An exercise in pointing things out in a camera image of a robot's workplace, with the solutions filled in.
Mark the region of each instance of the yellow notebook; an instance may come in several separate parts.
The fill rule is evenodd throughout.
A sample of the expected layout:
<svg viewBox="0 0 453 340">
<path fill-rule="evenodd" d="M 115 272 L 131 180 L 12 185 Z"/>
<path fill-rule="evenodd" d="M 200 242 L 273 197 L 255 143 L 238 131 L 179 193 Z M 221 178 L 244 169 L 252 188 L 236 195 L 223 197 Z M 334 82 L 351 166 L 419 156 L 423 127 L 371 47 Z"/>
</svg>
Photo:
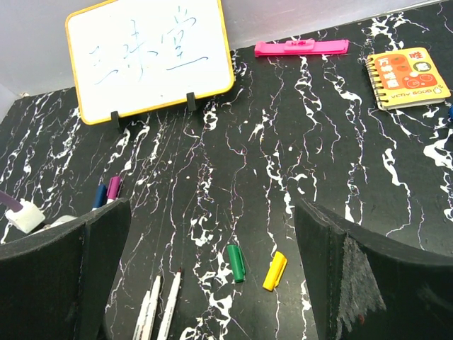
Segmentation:
<svg viewBox="0 0 453 340">
<path fill-rule="evenodd" d="M 381 110 L 441 103 L 450 97 L 425 48 L 369 55 L 367 69 Z"/>
</svg>

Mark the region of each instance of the yellow cap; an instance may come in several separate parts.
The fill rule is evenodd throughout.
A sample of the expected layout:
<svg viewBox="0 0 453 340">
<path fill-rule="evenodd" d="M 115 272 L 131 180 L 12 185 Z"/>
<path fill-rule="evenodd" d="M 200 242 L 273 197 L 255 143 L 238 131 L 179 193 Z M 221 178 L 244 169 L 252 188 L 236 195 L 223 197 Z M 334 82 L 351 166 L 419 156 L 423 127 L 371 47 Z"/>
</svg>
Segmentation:
<svg viewBox="0 0 453 340">
<path fill-rule="evenodd" d="M 282 278 L 283 271 L 285 271 L 286 264 L 288 260 L 286 259 L 285 255 L 280 253 L 279 251 L 275 252 L 274 259 L 272 264 L 270 265 L 268 274 L 266 279 L 263 283 L 263 288 L 272 292 L 275 287 L 278 286 L 280 283 L 280 279 Z"/>
</svg>

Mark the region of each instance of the yellow whiteboard frame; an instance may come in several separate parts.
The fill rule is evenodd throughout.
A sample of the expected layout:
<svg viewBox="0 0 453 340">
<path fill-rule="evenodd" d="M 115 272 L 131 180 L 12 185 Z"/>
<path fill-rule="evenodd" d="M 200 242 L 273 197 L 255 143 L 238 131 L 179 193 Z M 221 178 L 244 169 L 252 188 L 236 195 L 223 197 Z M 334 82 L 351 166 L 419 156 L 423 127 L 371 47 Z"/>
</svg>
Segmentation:
<svg viewBox="0 0 453 340">
<path fill-rule="evenodd" d="M 79 95 L 79 83 L 77 81 L 77 72 L 76 72 L 76 68 L 74 66 L 74 55 L 73 55 L 73 52 L 72 52 L 71 37 L 69 36 L 69 29 L 68 29 L 69 20 L 71 20 L 71 18 L 73 18 L 75 16 L 78 16 L 79 14 L 91 11 L 91 10 L 96 9 L 98 7 L 101 7 L 101 6 L 105 6 L 105 5 L 111 4 L 111 3 L 116 2 L 116 1 L 118 1 L 118 0 L 107 0 L 107 1 L 101 2 L 100 4 L 92 5 L 90 7 L 81 9 L 80 11 L 73 12 L 73 13 L 69 14 L 69 16 L 66 18 L 66 22 L 64 23 L 64 27 L 66 28 L 66 37 L 67 37 L 67 40 L 68 40 L 69 56 L 71 57 L 72 74 L 74 75 L 74 82 L 76 84 L 77 101 L 79 102 L 80 116 L 81 116 L 82 121 L 85 124 L 87 124 L 87 125 L 95 125 L 95 124 L 99 124 L 99 123 L 104 123 L 104 122 L 110 121 L 111 119 L 110 118 L 105 118 L 105 119 L 100 119 L 100 120 L 87 121 L 85 119 L 85 117 L 84 117 L 84 110 L 82 108 L 80 95 Z M 225 20 L 224 20 L 224 12 L 223 12 L 223 9 L 222 9 L 222 1 L 221 0 L 217 0 L 217 3 L 219 5 L 219 11 L 220 11 L 220 13 L 219 13 L 220 14 L 220 23 L 222 24 L 222 33 L 223 33 L 223 36 L 224 36 L 224 43 L 225 43 L 225 53 L 226 53 L 227 60 L 228 60 L 228 65 L 229 65 L 230 83 L 225 89 L 221 89 L 221 90 L 213 91 L 213 92 L 207 92 L 207 93 L 203 93 L 203 94 L 198 94 L 198 95 L 195 96 L 195 99 L 212 97 L 212 96 L 216 96 L 217 94 L 224 94 L 225 92 L 228 92 L 229 90 L 231 90 L 231 88 L 234 85 L 233 64 L 231 63 L 231 57 L 229 55 L 230 50 L 229 50 L 229 44 L 228 44 L 227 29 L 225 28 Z M 187 103 L 187 99 L 184 98 L 184 99 L 181 99 L 179 101 L 172 101 L 170 103 L 165 103 L 165 104 L 161 104 L 161 105 L 157 105 L 157 106 L 151 106 L 149 108 L 143 108 L 143 109 L 140 109 L 140 110 L 135 110 L 135 111 L 127 112 L 127 113 L 122 113 L 122 114 L 119 114 L 119 116 L 121 118 L 122 117 L 128 117 L 128 116 L 131 116 L 131 115 L 136 115 L 138 113 L 143 113 L 143 112 L 147 112 L 147 111 L 157 110 L 159 108 L 166 108 L 166 107 L 173 106 L 173 105 L 176 105 L 176 104 L 181 104 L 181 103 Z"/>
</svg>

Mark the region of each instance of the black marble surface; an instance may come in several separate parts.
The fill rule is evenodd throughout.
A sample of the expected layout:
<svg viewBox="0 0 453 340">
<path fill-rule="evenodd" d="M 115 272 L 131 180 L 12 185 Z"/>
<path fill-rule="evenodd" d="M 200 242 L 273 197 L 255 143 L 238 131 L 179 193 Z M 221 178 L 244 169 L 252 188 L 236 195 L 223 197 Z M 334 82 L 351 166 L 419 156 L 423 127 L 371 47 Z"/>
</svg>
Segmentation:
<svg viewBox="0 0 453 340">
<path fill-rule="evenodd" d="M 159 326 L 180 267 L 171 339 L 317 339 L 292 219 L 301 196 L 452 254 L 449 103 L 379 111 L 363 67 L 373 52 L 426 47 L 452 88 L 452 10 L 448 1 L 294 37 L 347 38 L 347 55 L 233 51 L 229 93 L 202 112 L 141 115 L 123 135 L 84 125 L 74 89 L 21 99 L 0 125 L 0 189 L 54 220 L 88 212 L 99 181 L 124 178 L 133 216 L 106 307 L 114 339 L 131 339 L 158 274 Z M 0 225 L 2 244 L 22 237 L 5 217 Z M 233 283 L 228 244 L 243 250 L 244 283 Z M 289 263 L 269 293 L 261 286 L 277 249 Z"/>
</svg>

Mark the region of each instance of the green marker cap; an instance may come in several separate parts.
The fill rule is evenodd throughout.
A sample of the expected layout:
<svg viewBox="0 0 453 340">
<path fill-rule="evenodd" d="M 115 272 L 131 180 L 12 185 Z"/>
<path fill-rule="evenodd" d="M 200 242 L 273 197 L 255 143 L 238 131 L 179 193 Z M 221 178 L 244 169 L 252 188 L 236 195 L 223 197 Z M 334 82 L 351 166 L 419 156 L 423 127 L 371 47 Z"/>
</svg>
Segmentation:
<svg viewBox="0 0 453 340">
<path fill-rule="evenodd" d="M 234 282 L 242 282 L 243 277 L 246 274 L 246 267 L 243 264 L 241 248 L 239 248 L 238 246 L 229 245 L 227 249 L 229 262 L 231 264 L 231 268 L 233 269 Z"/>
</svg>

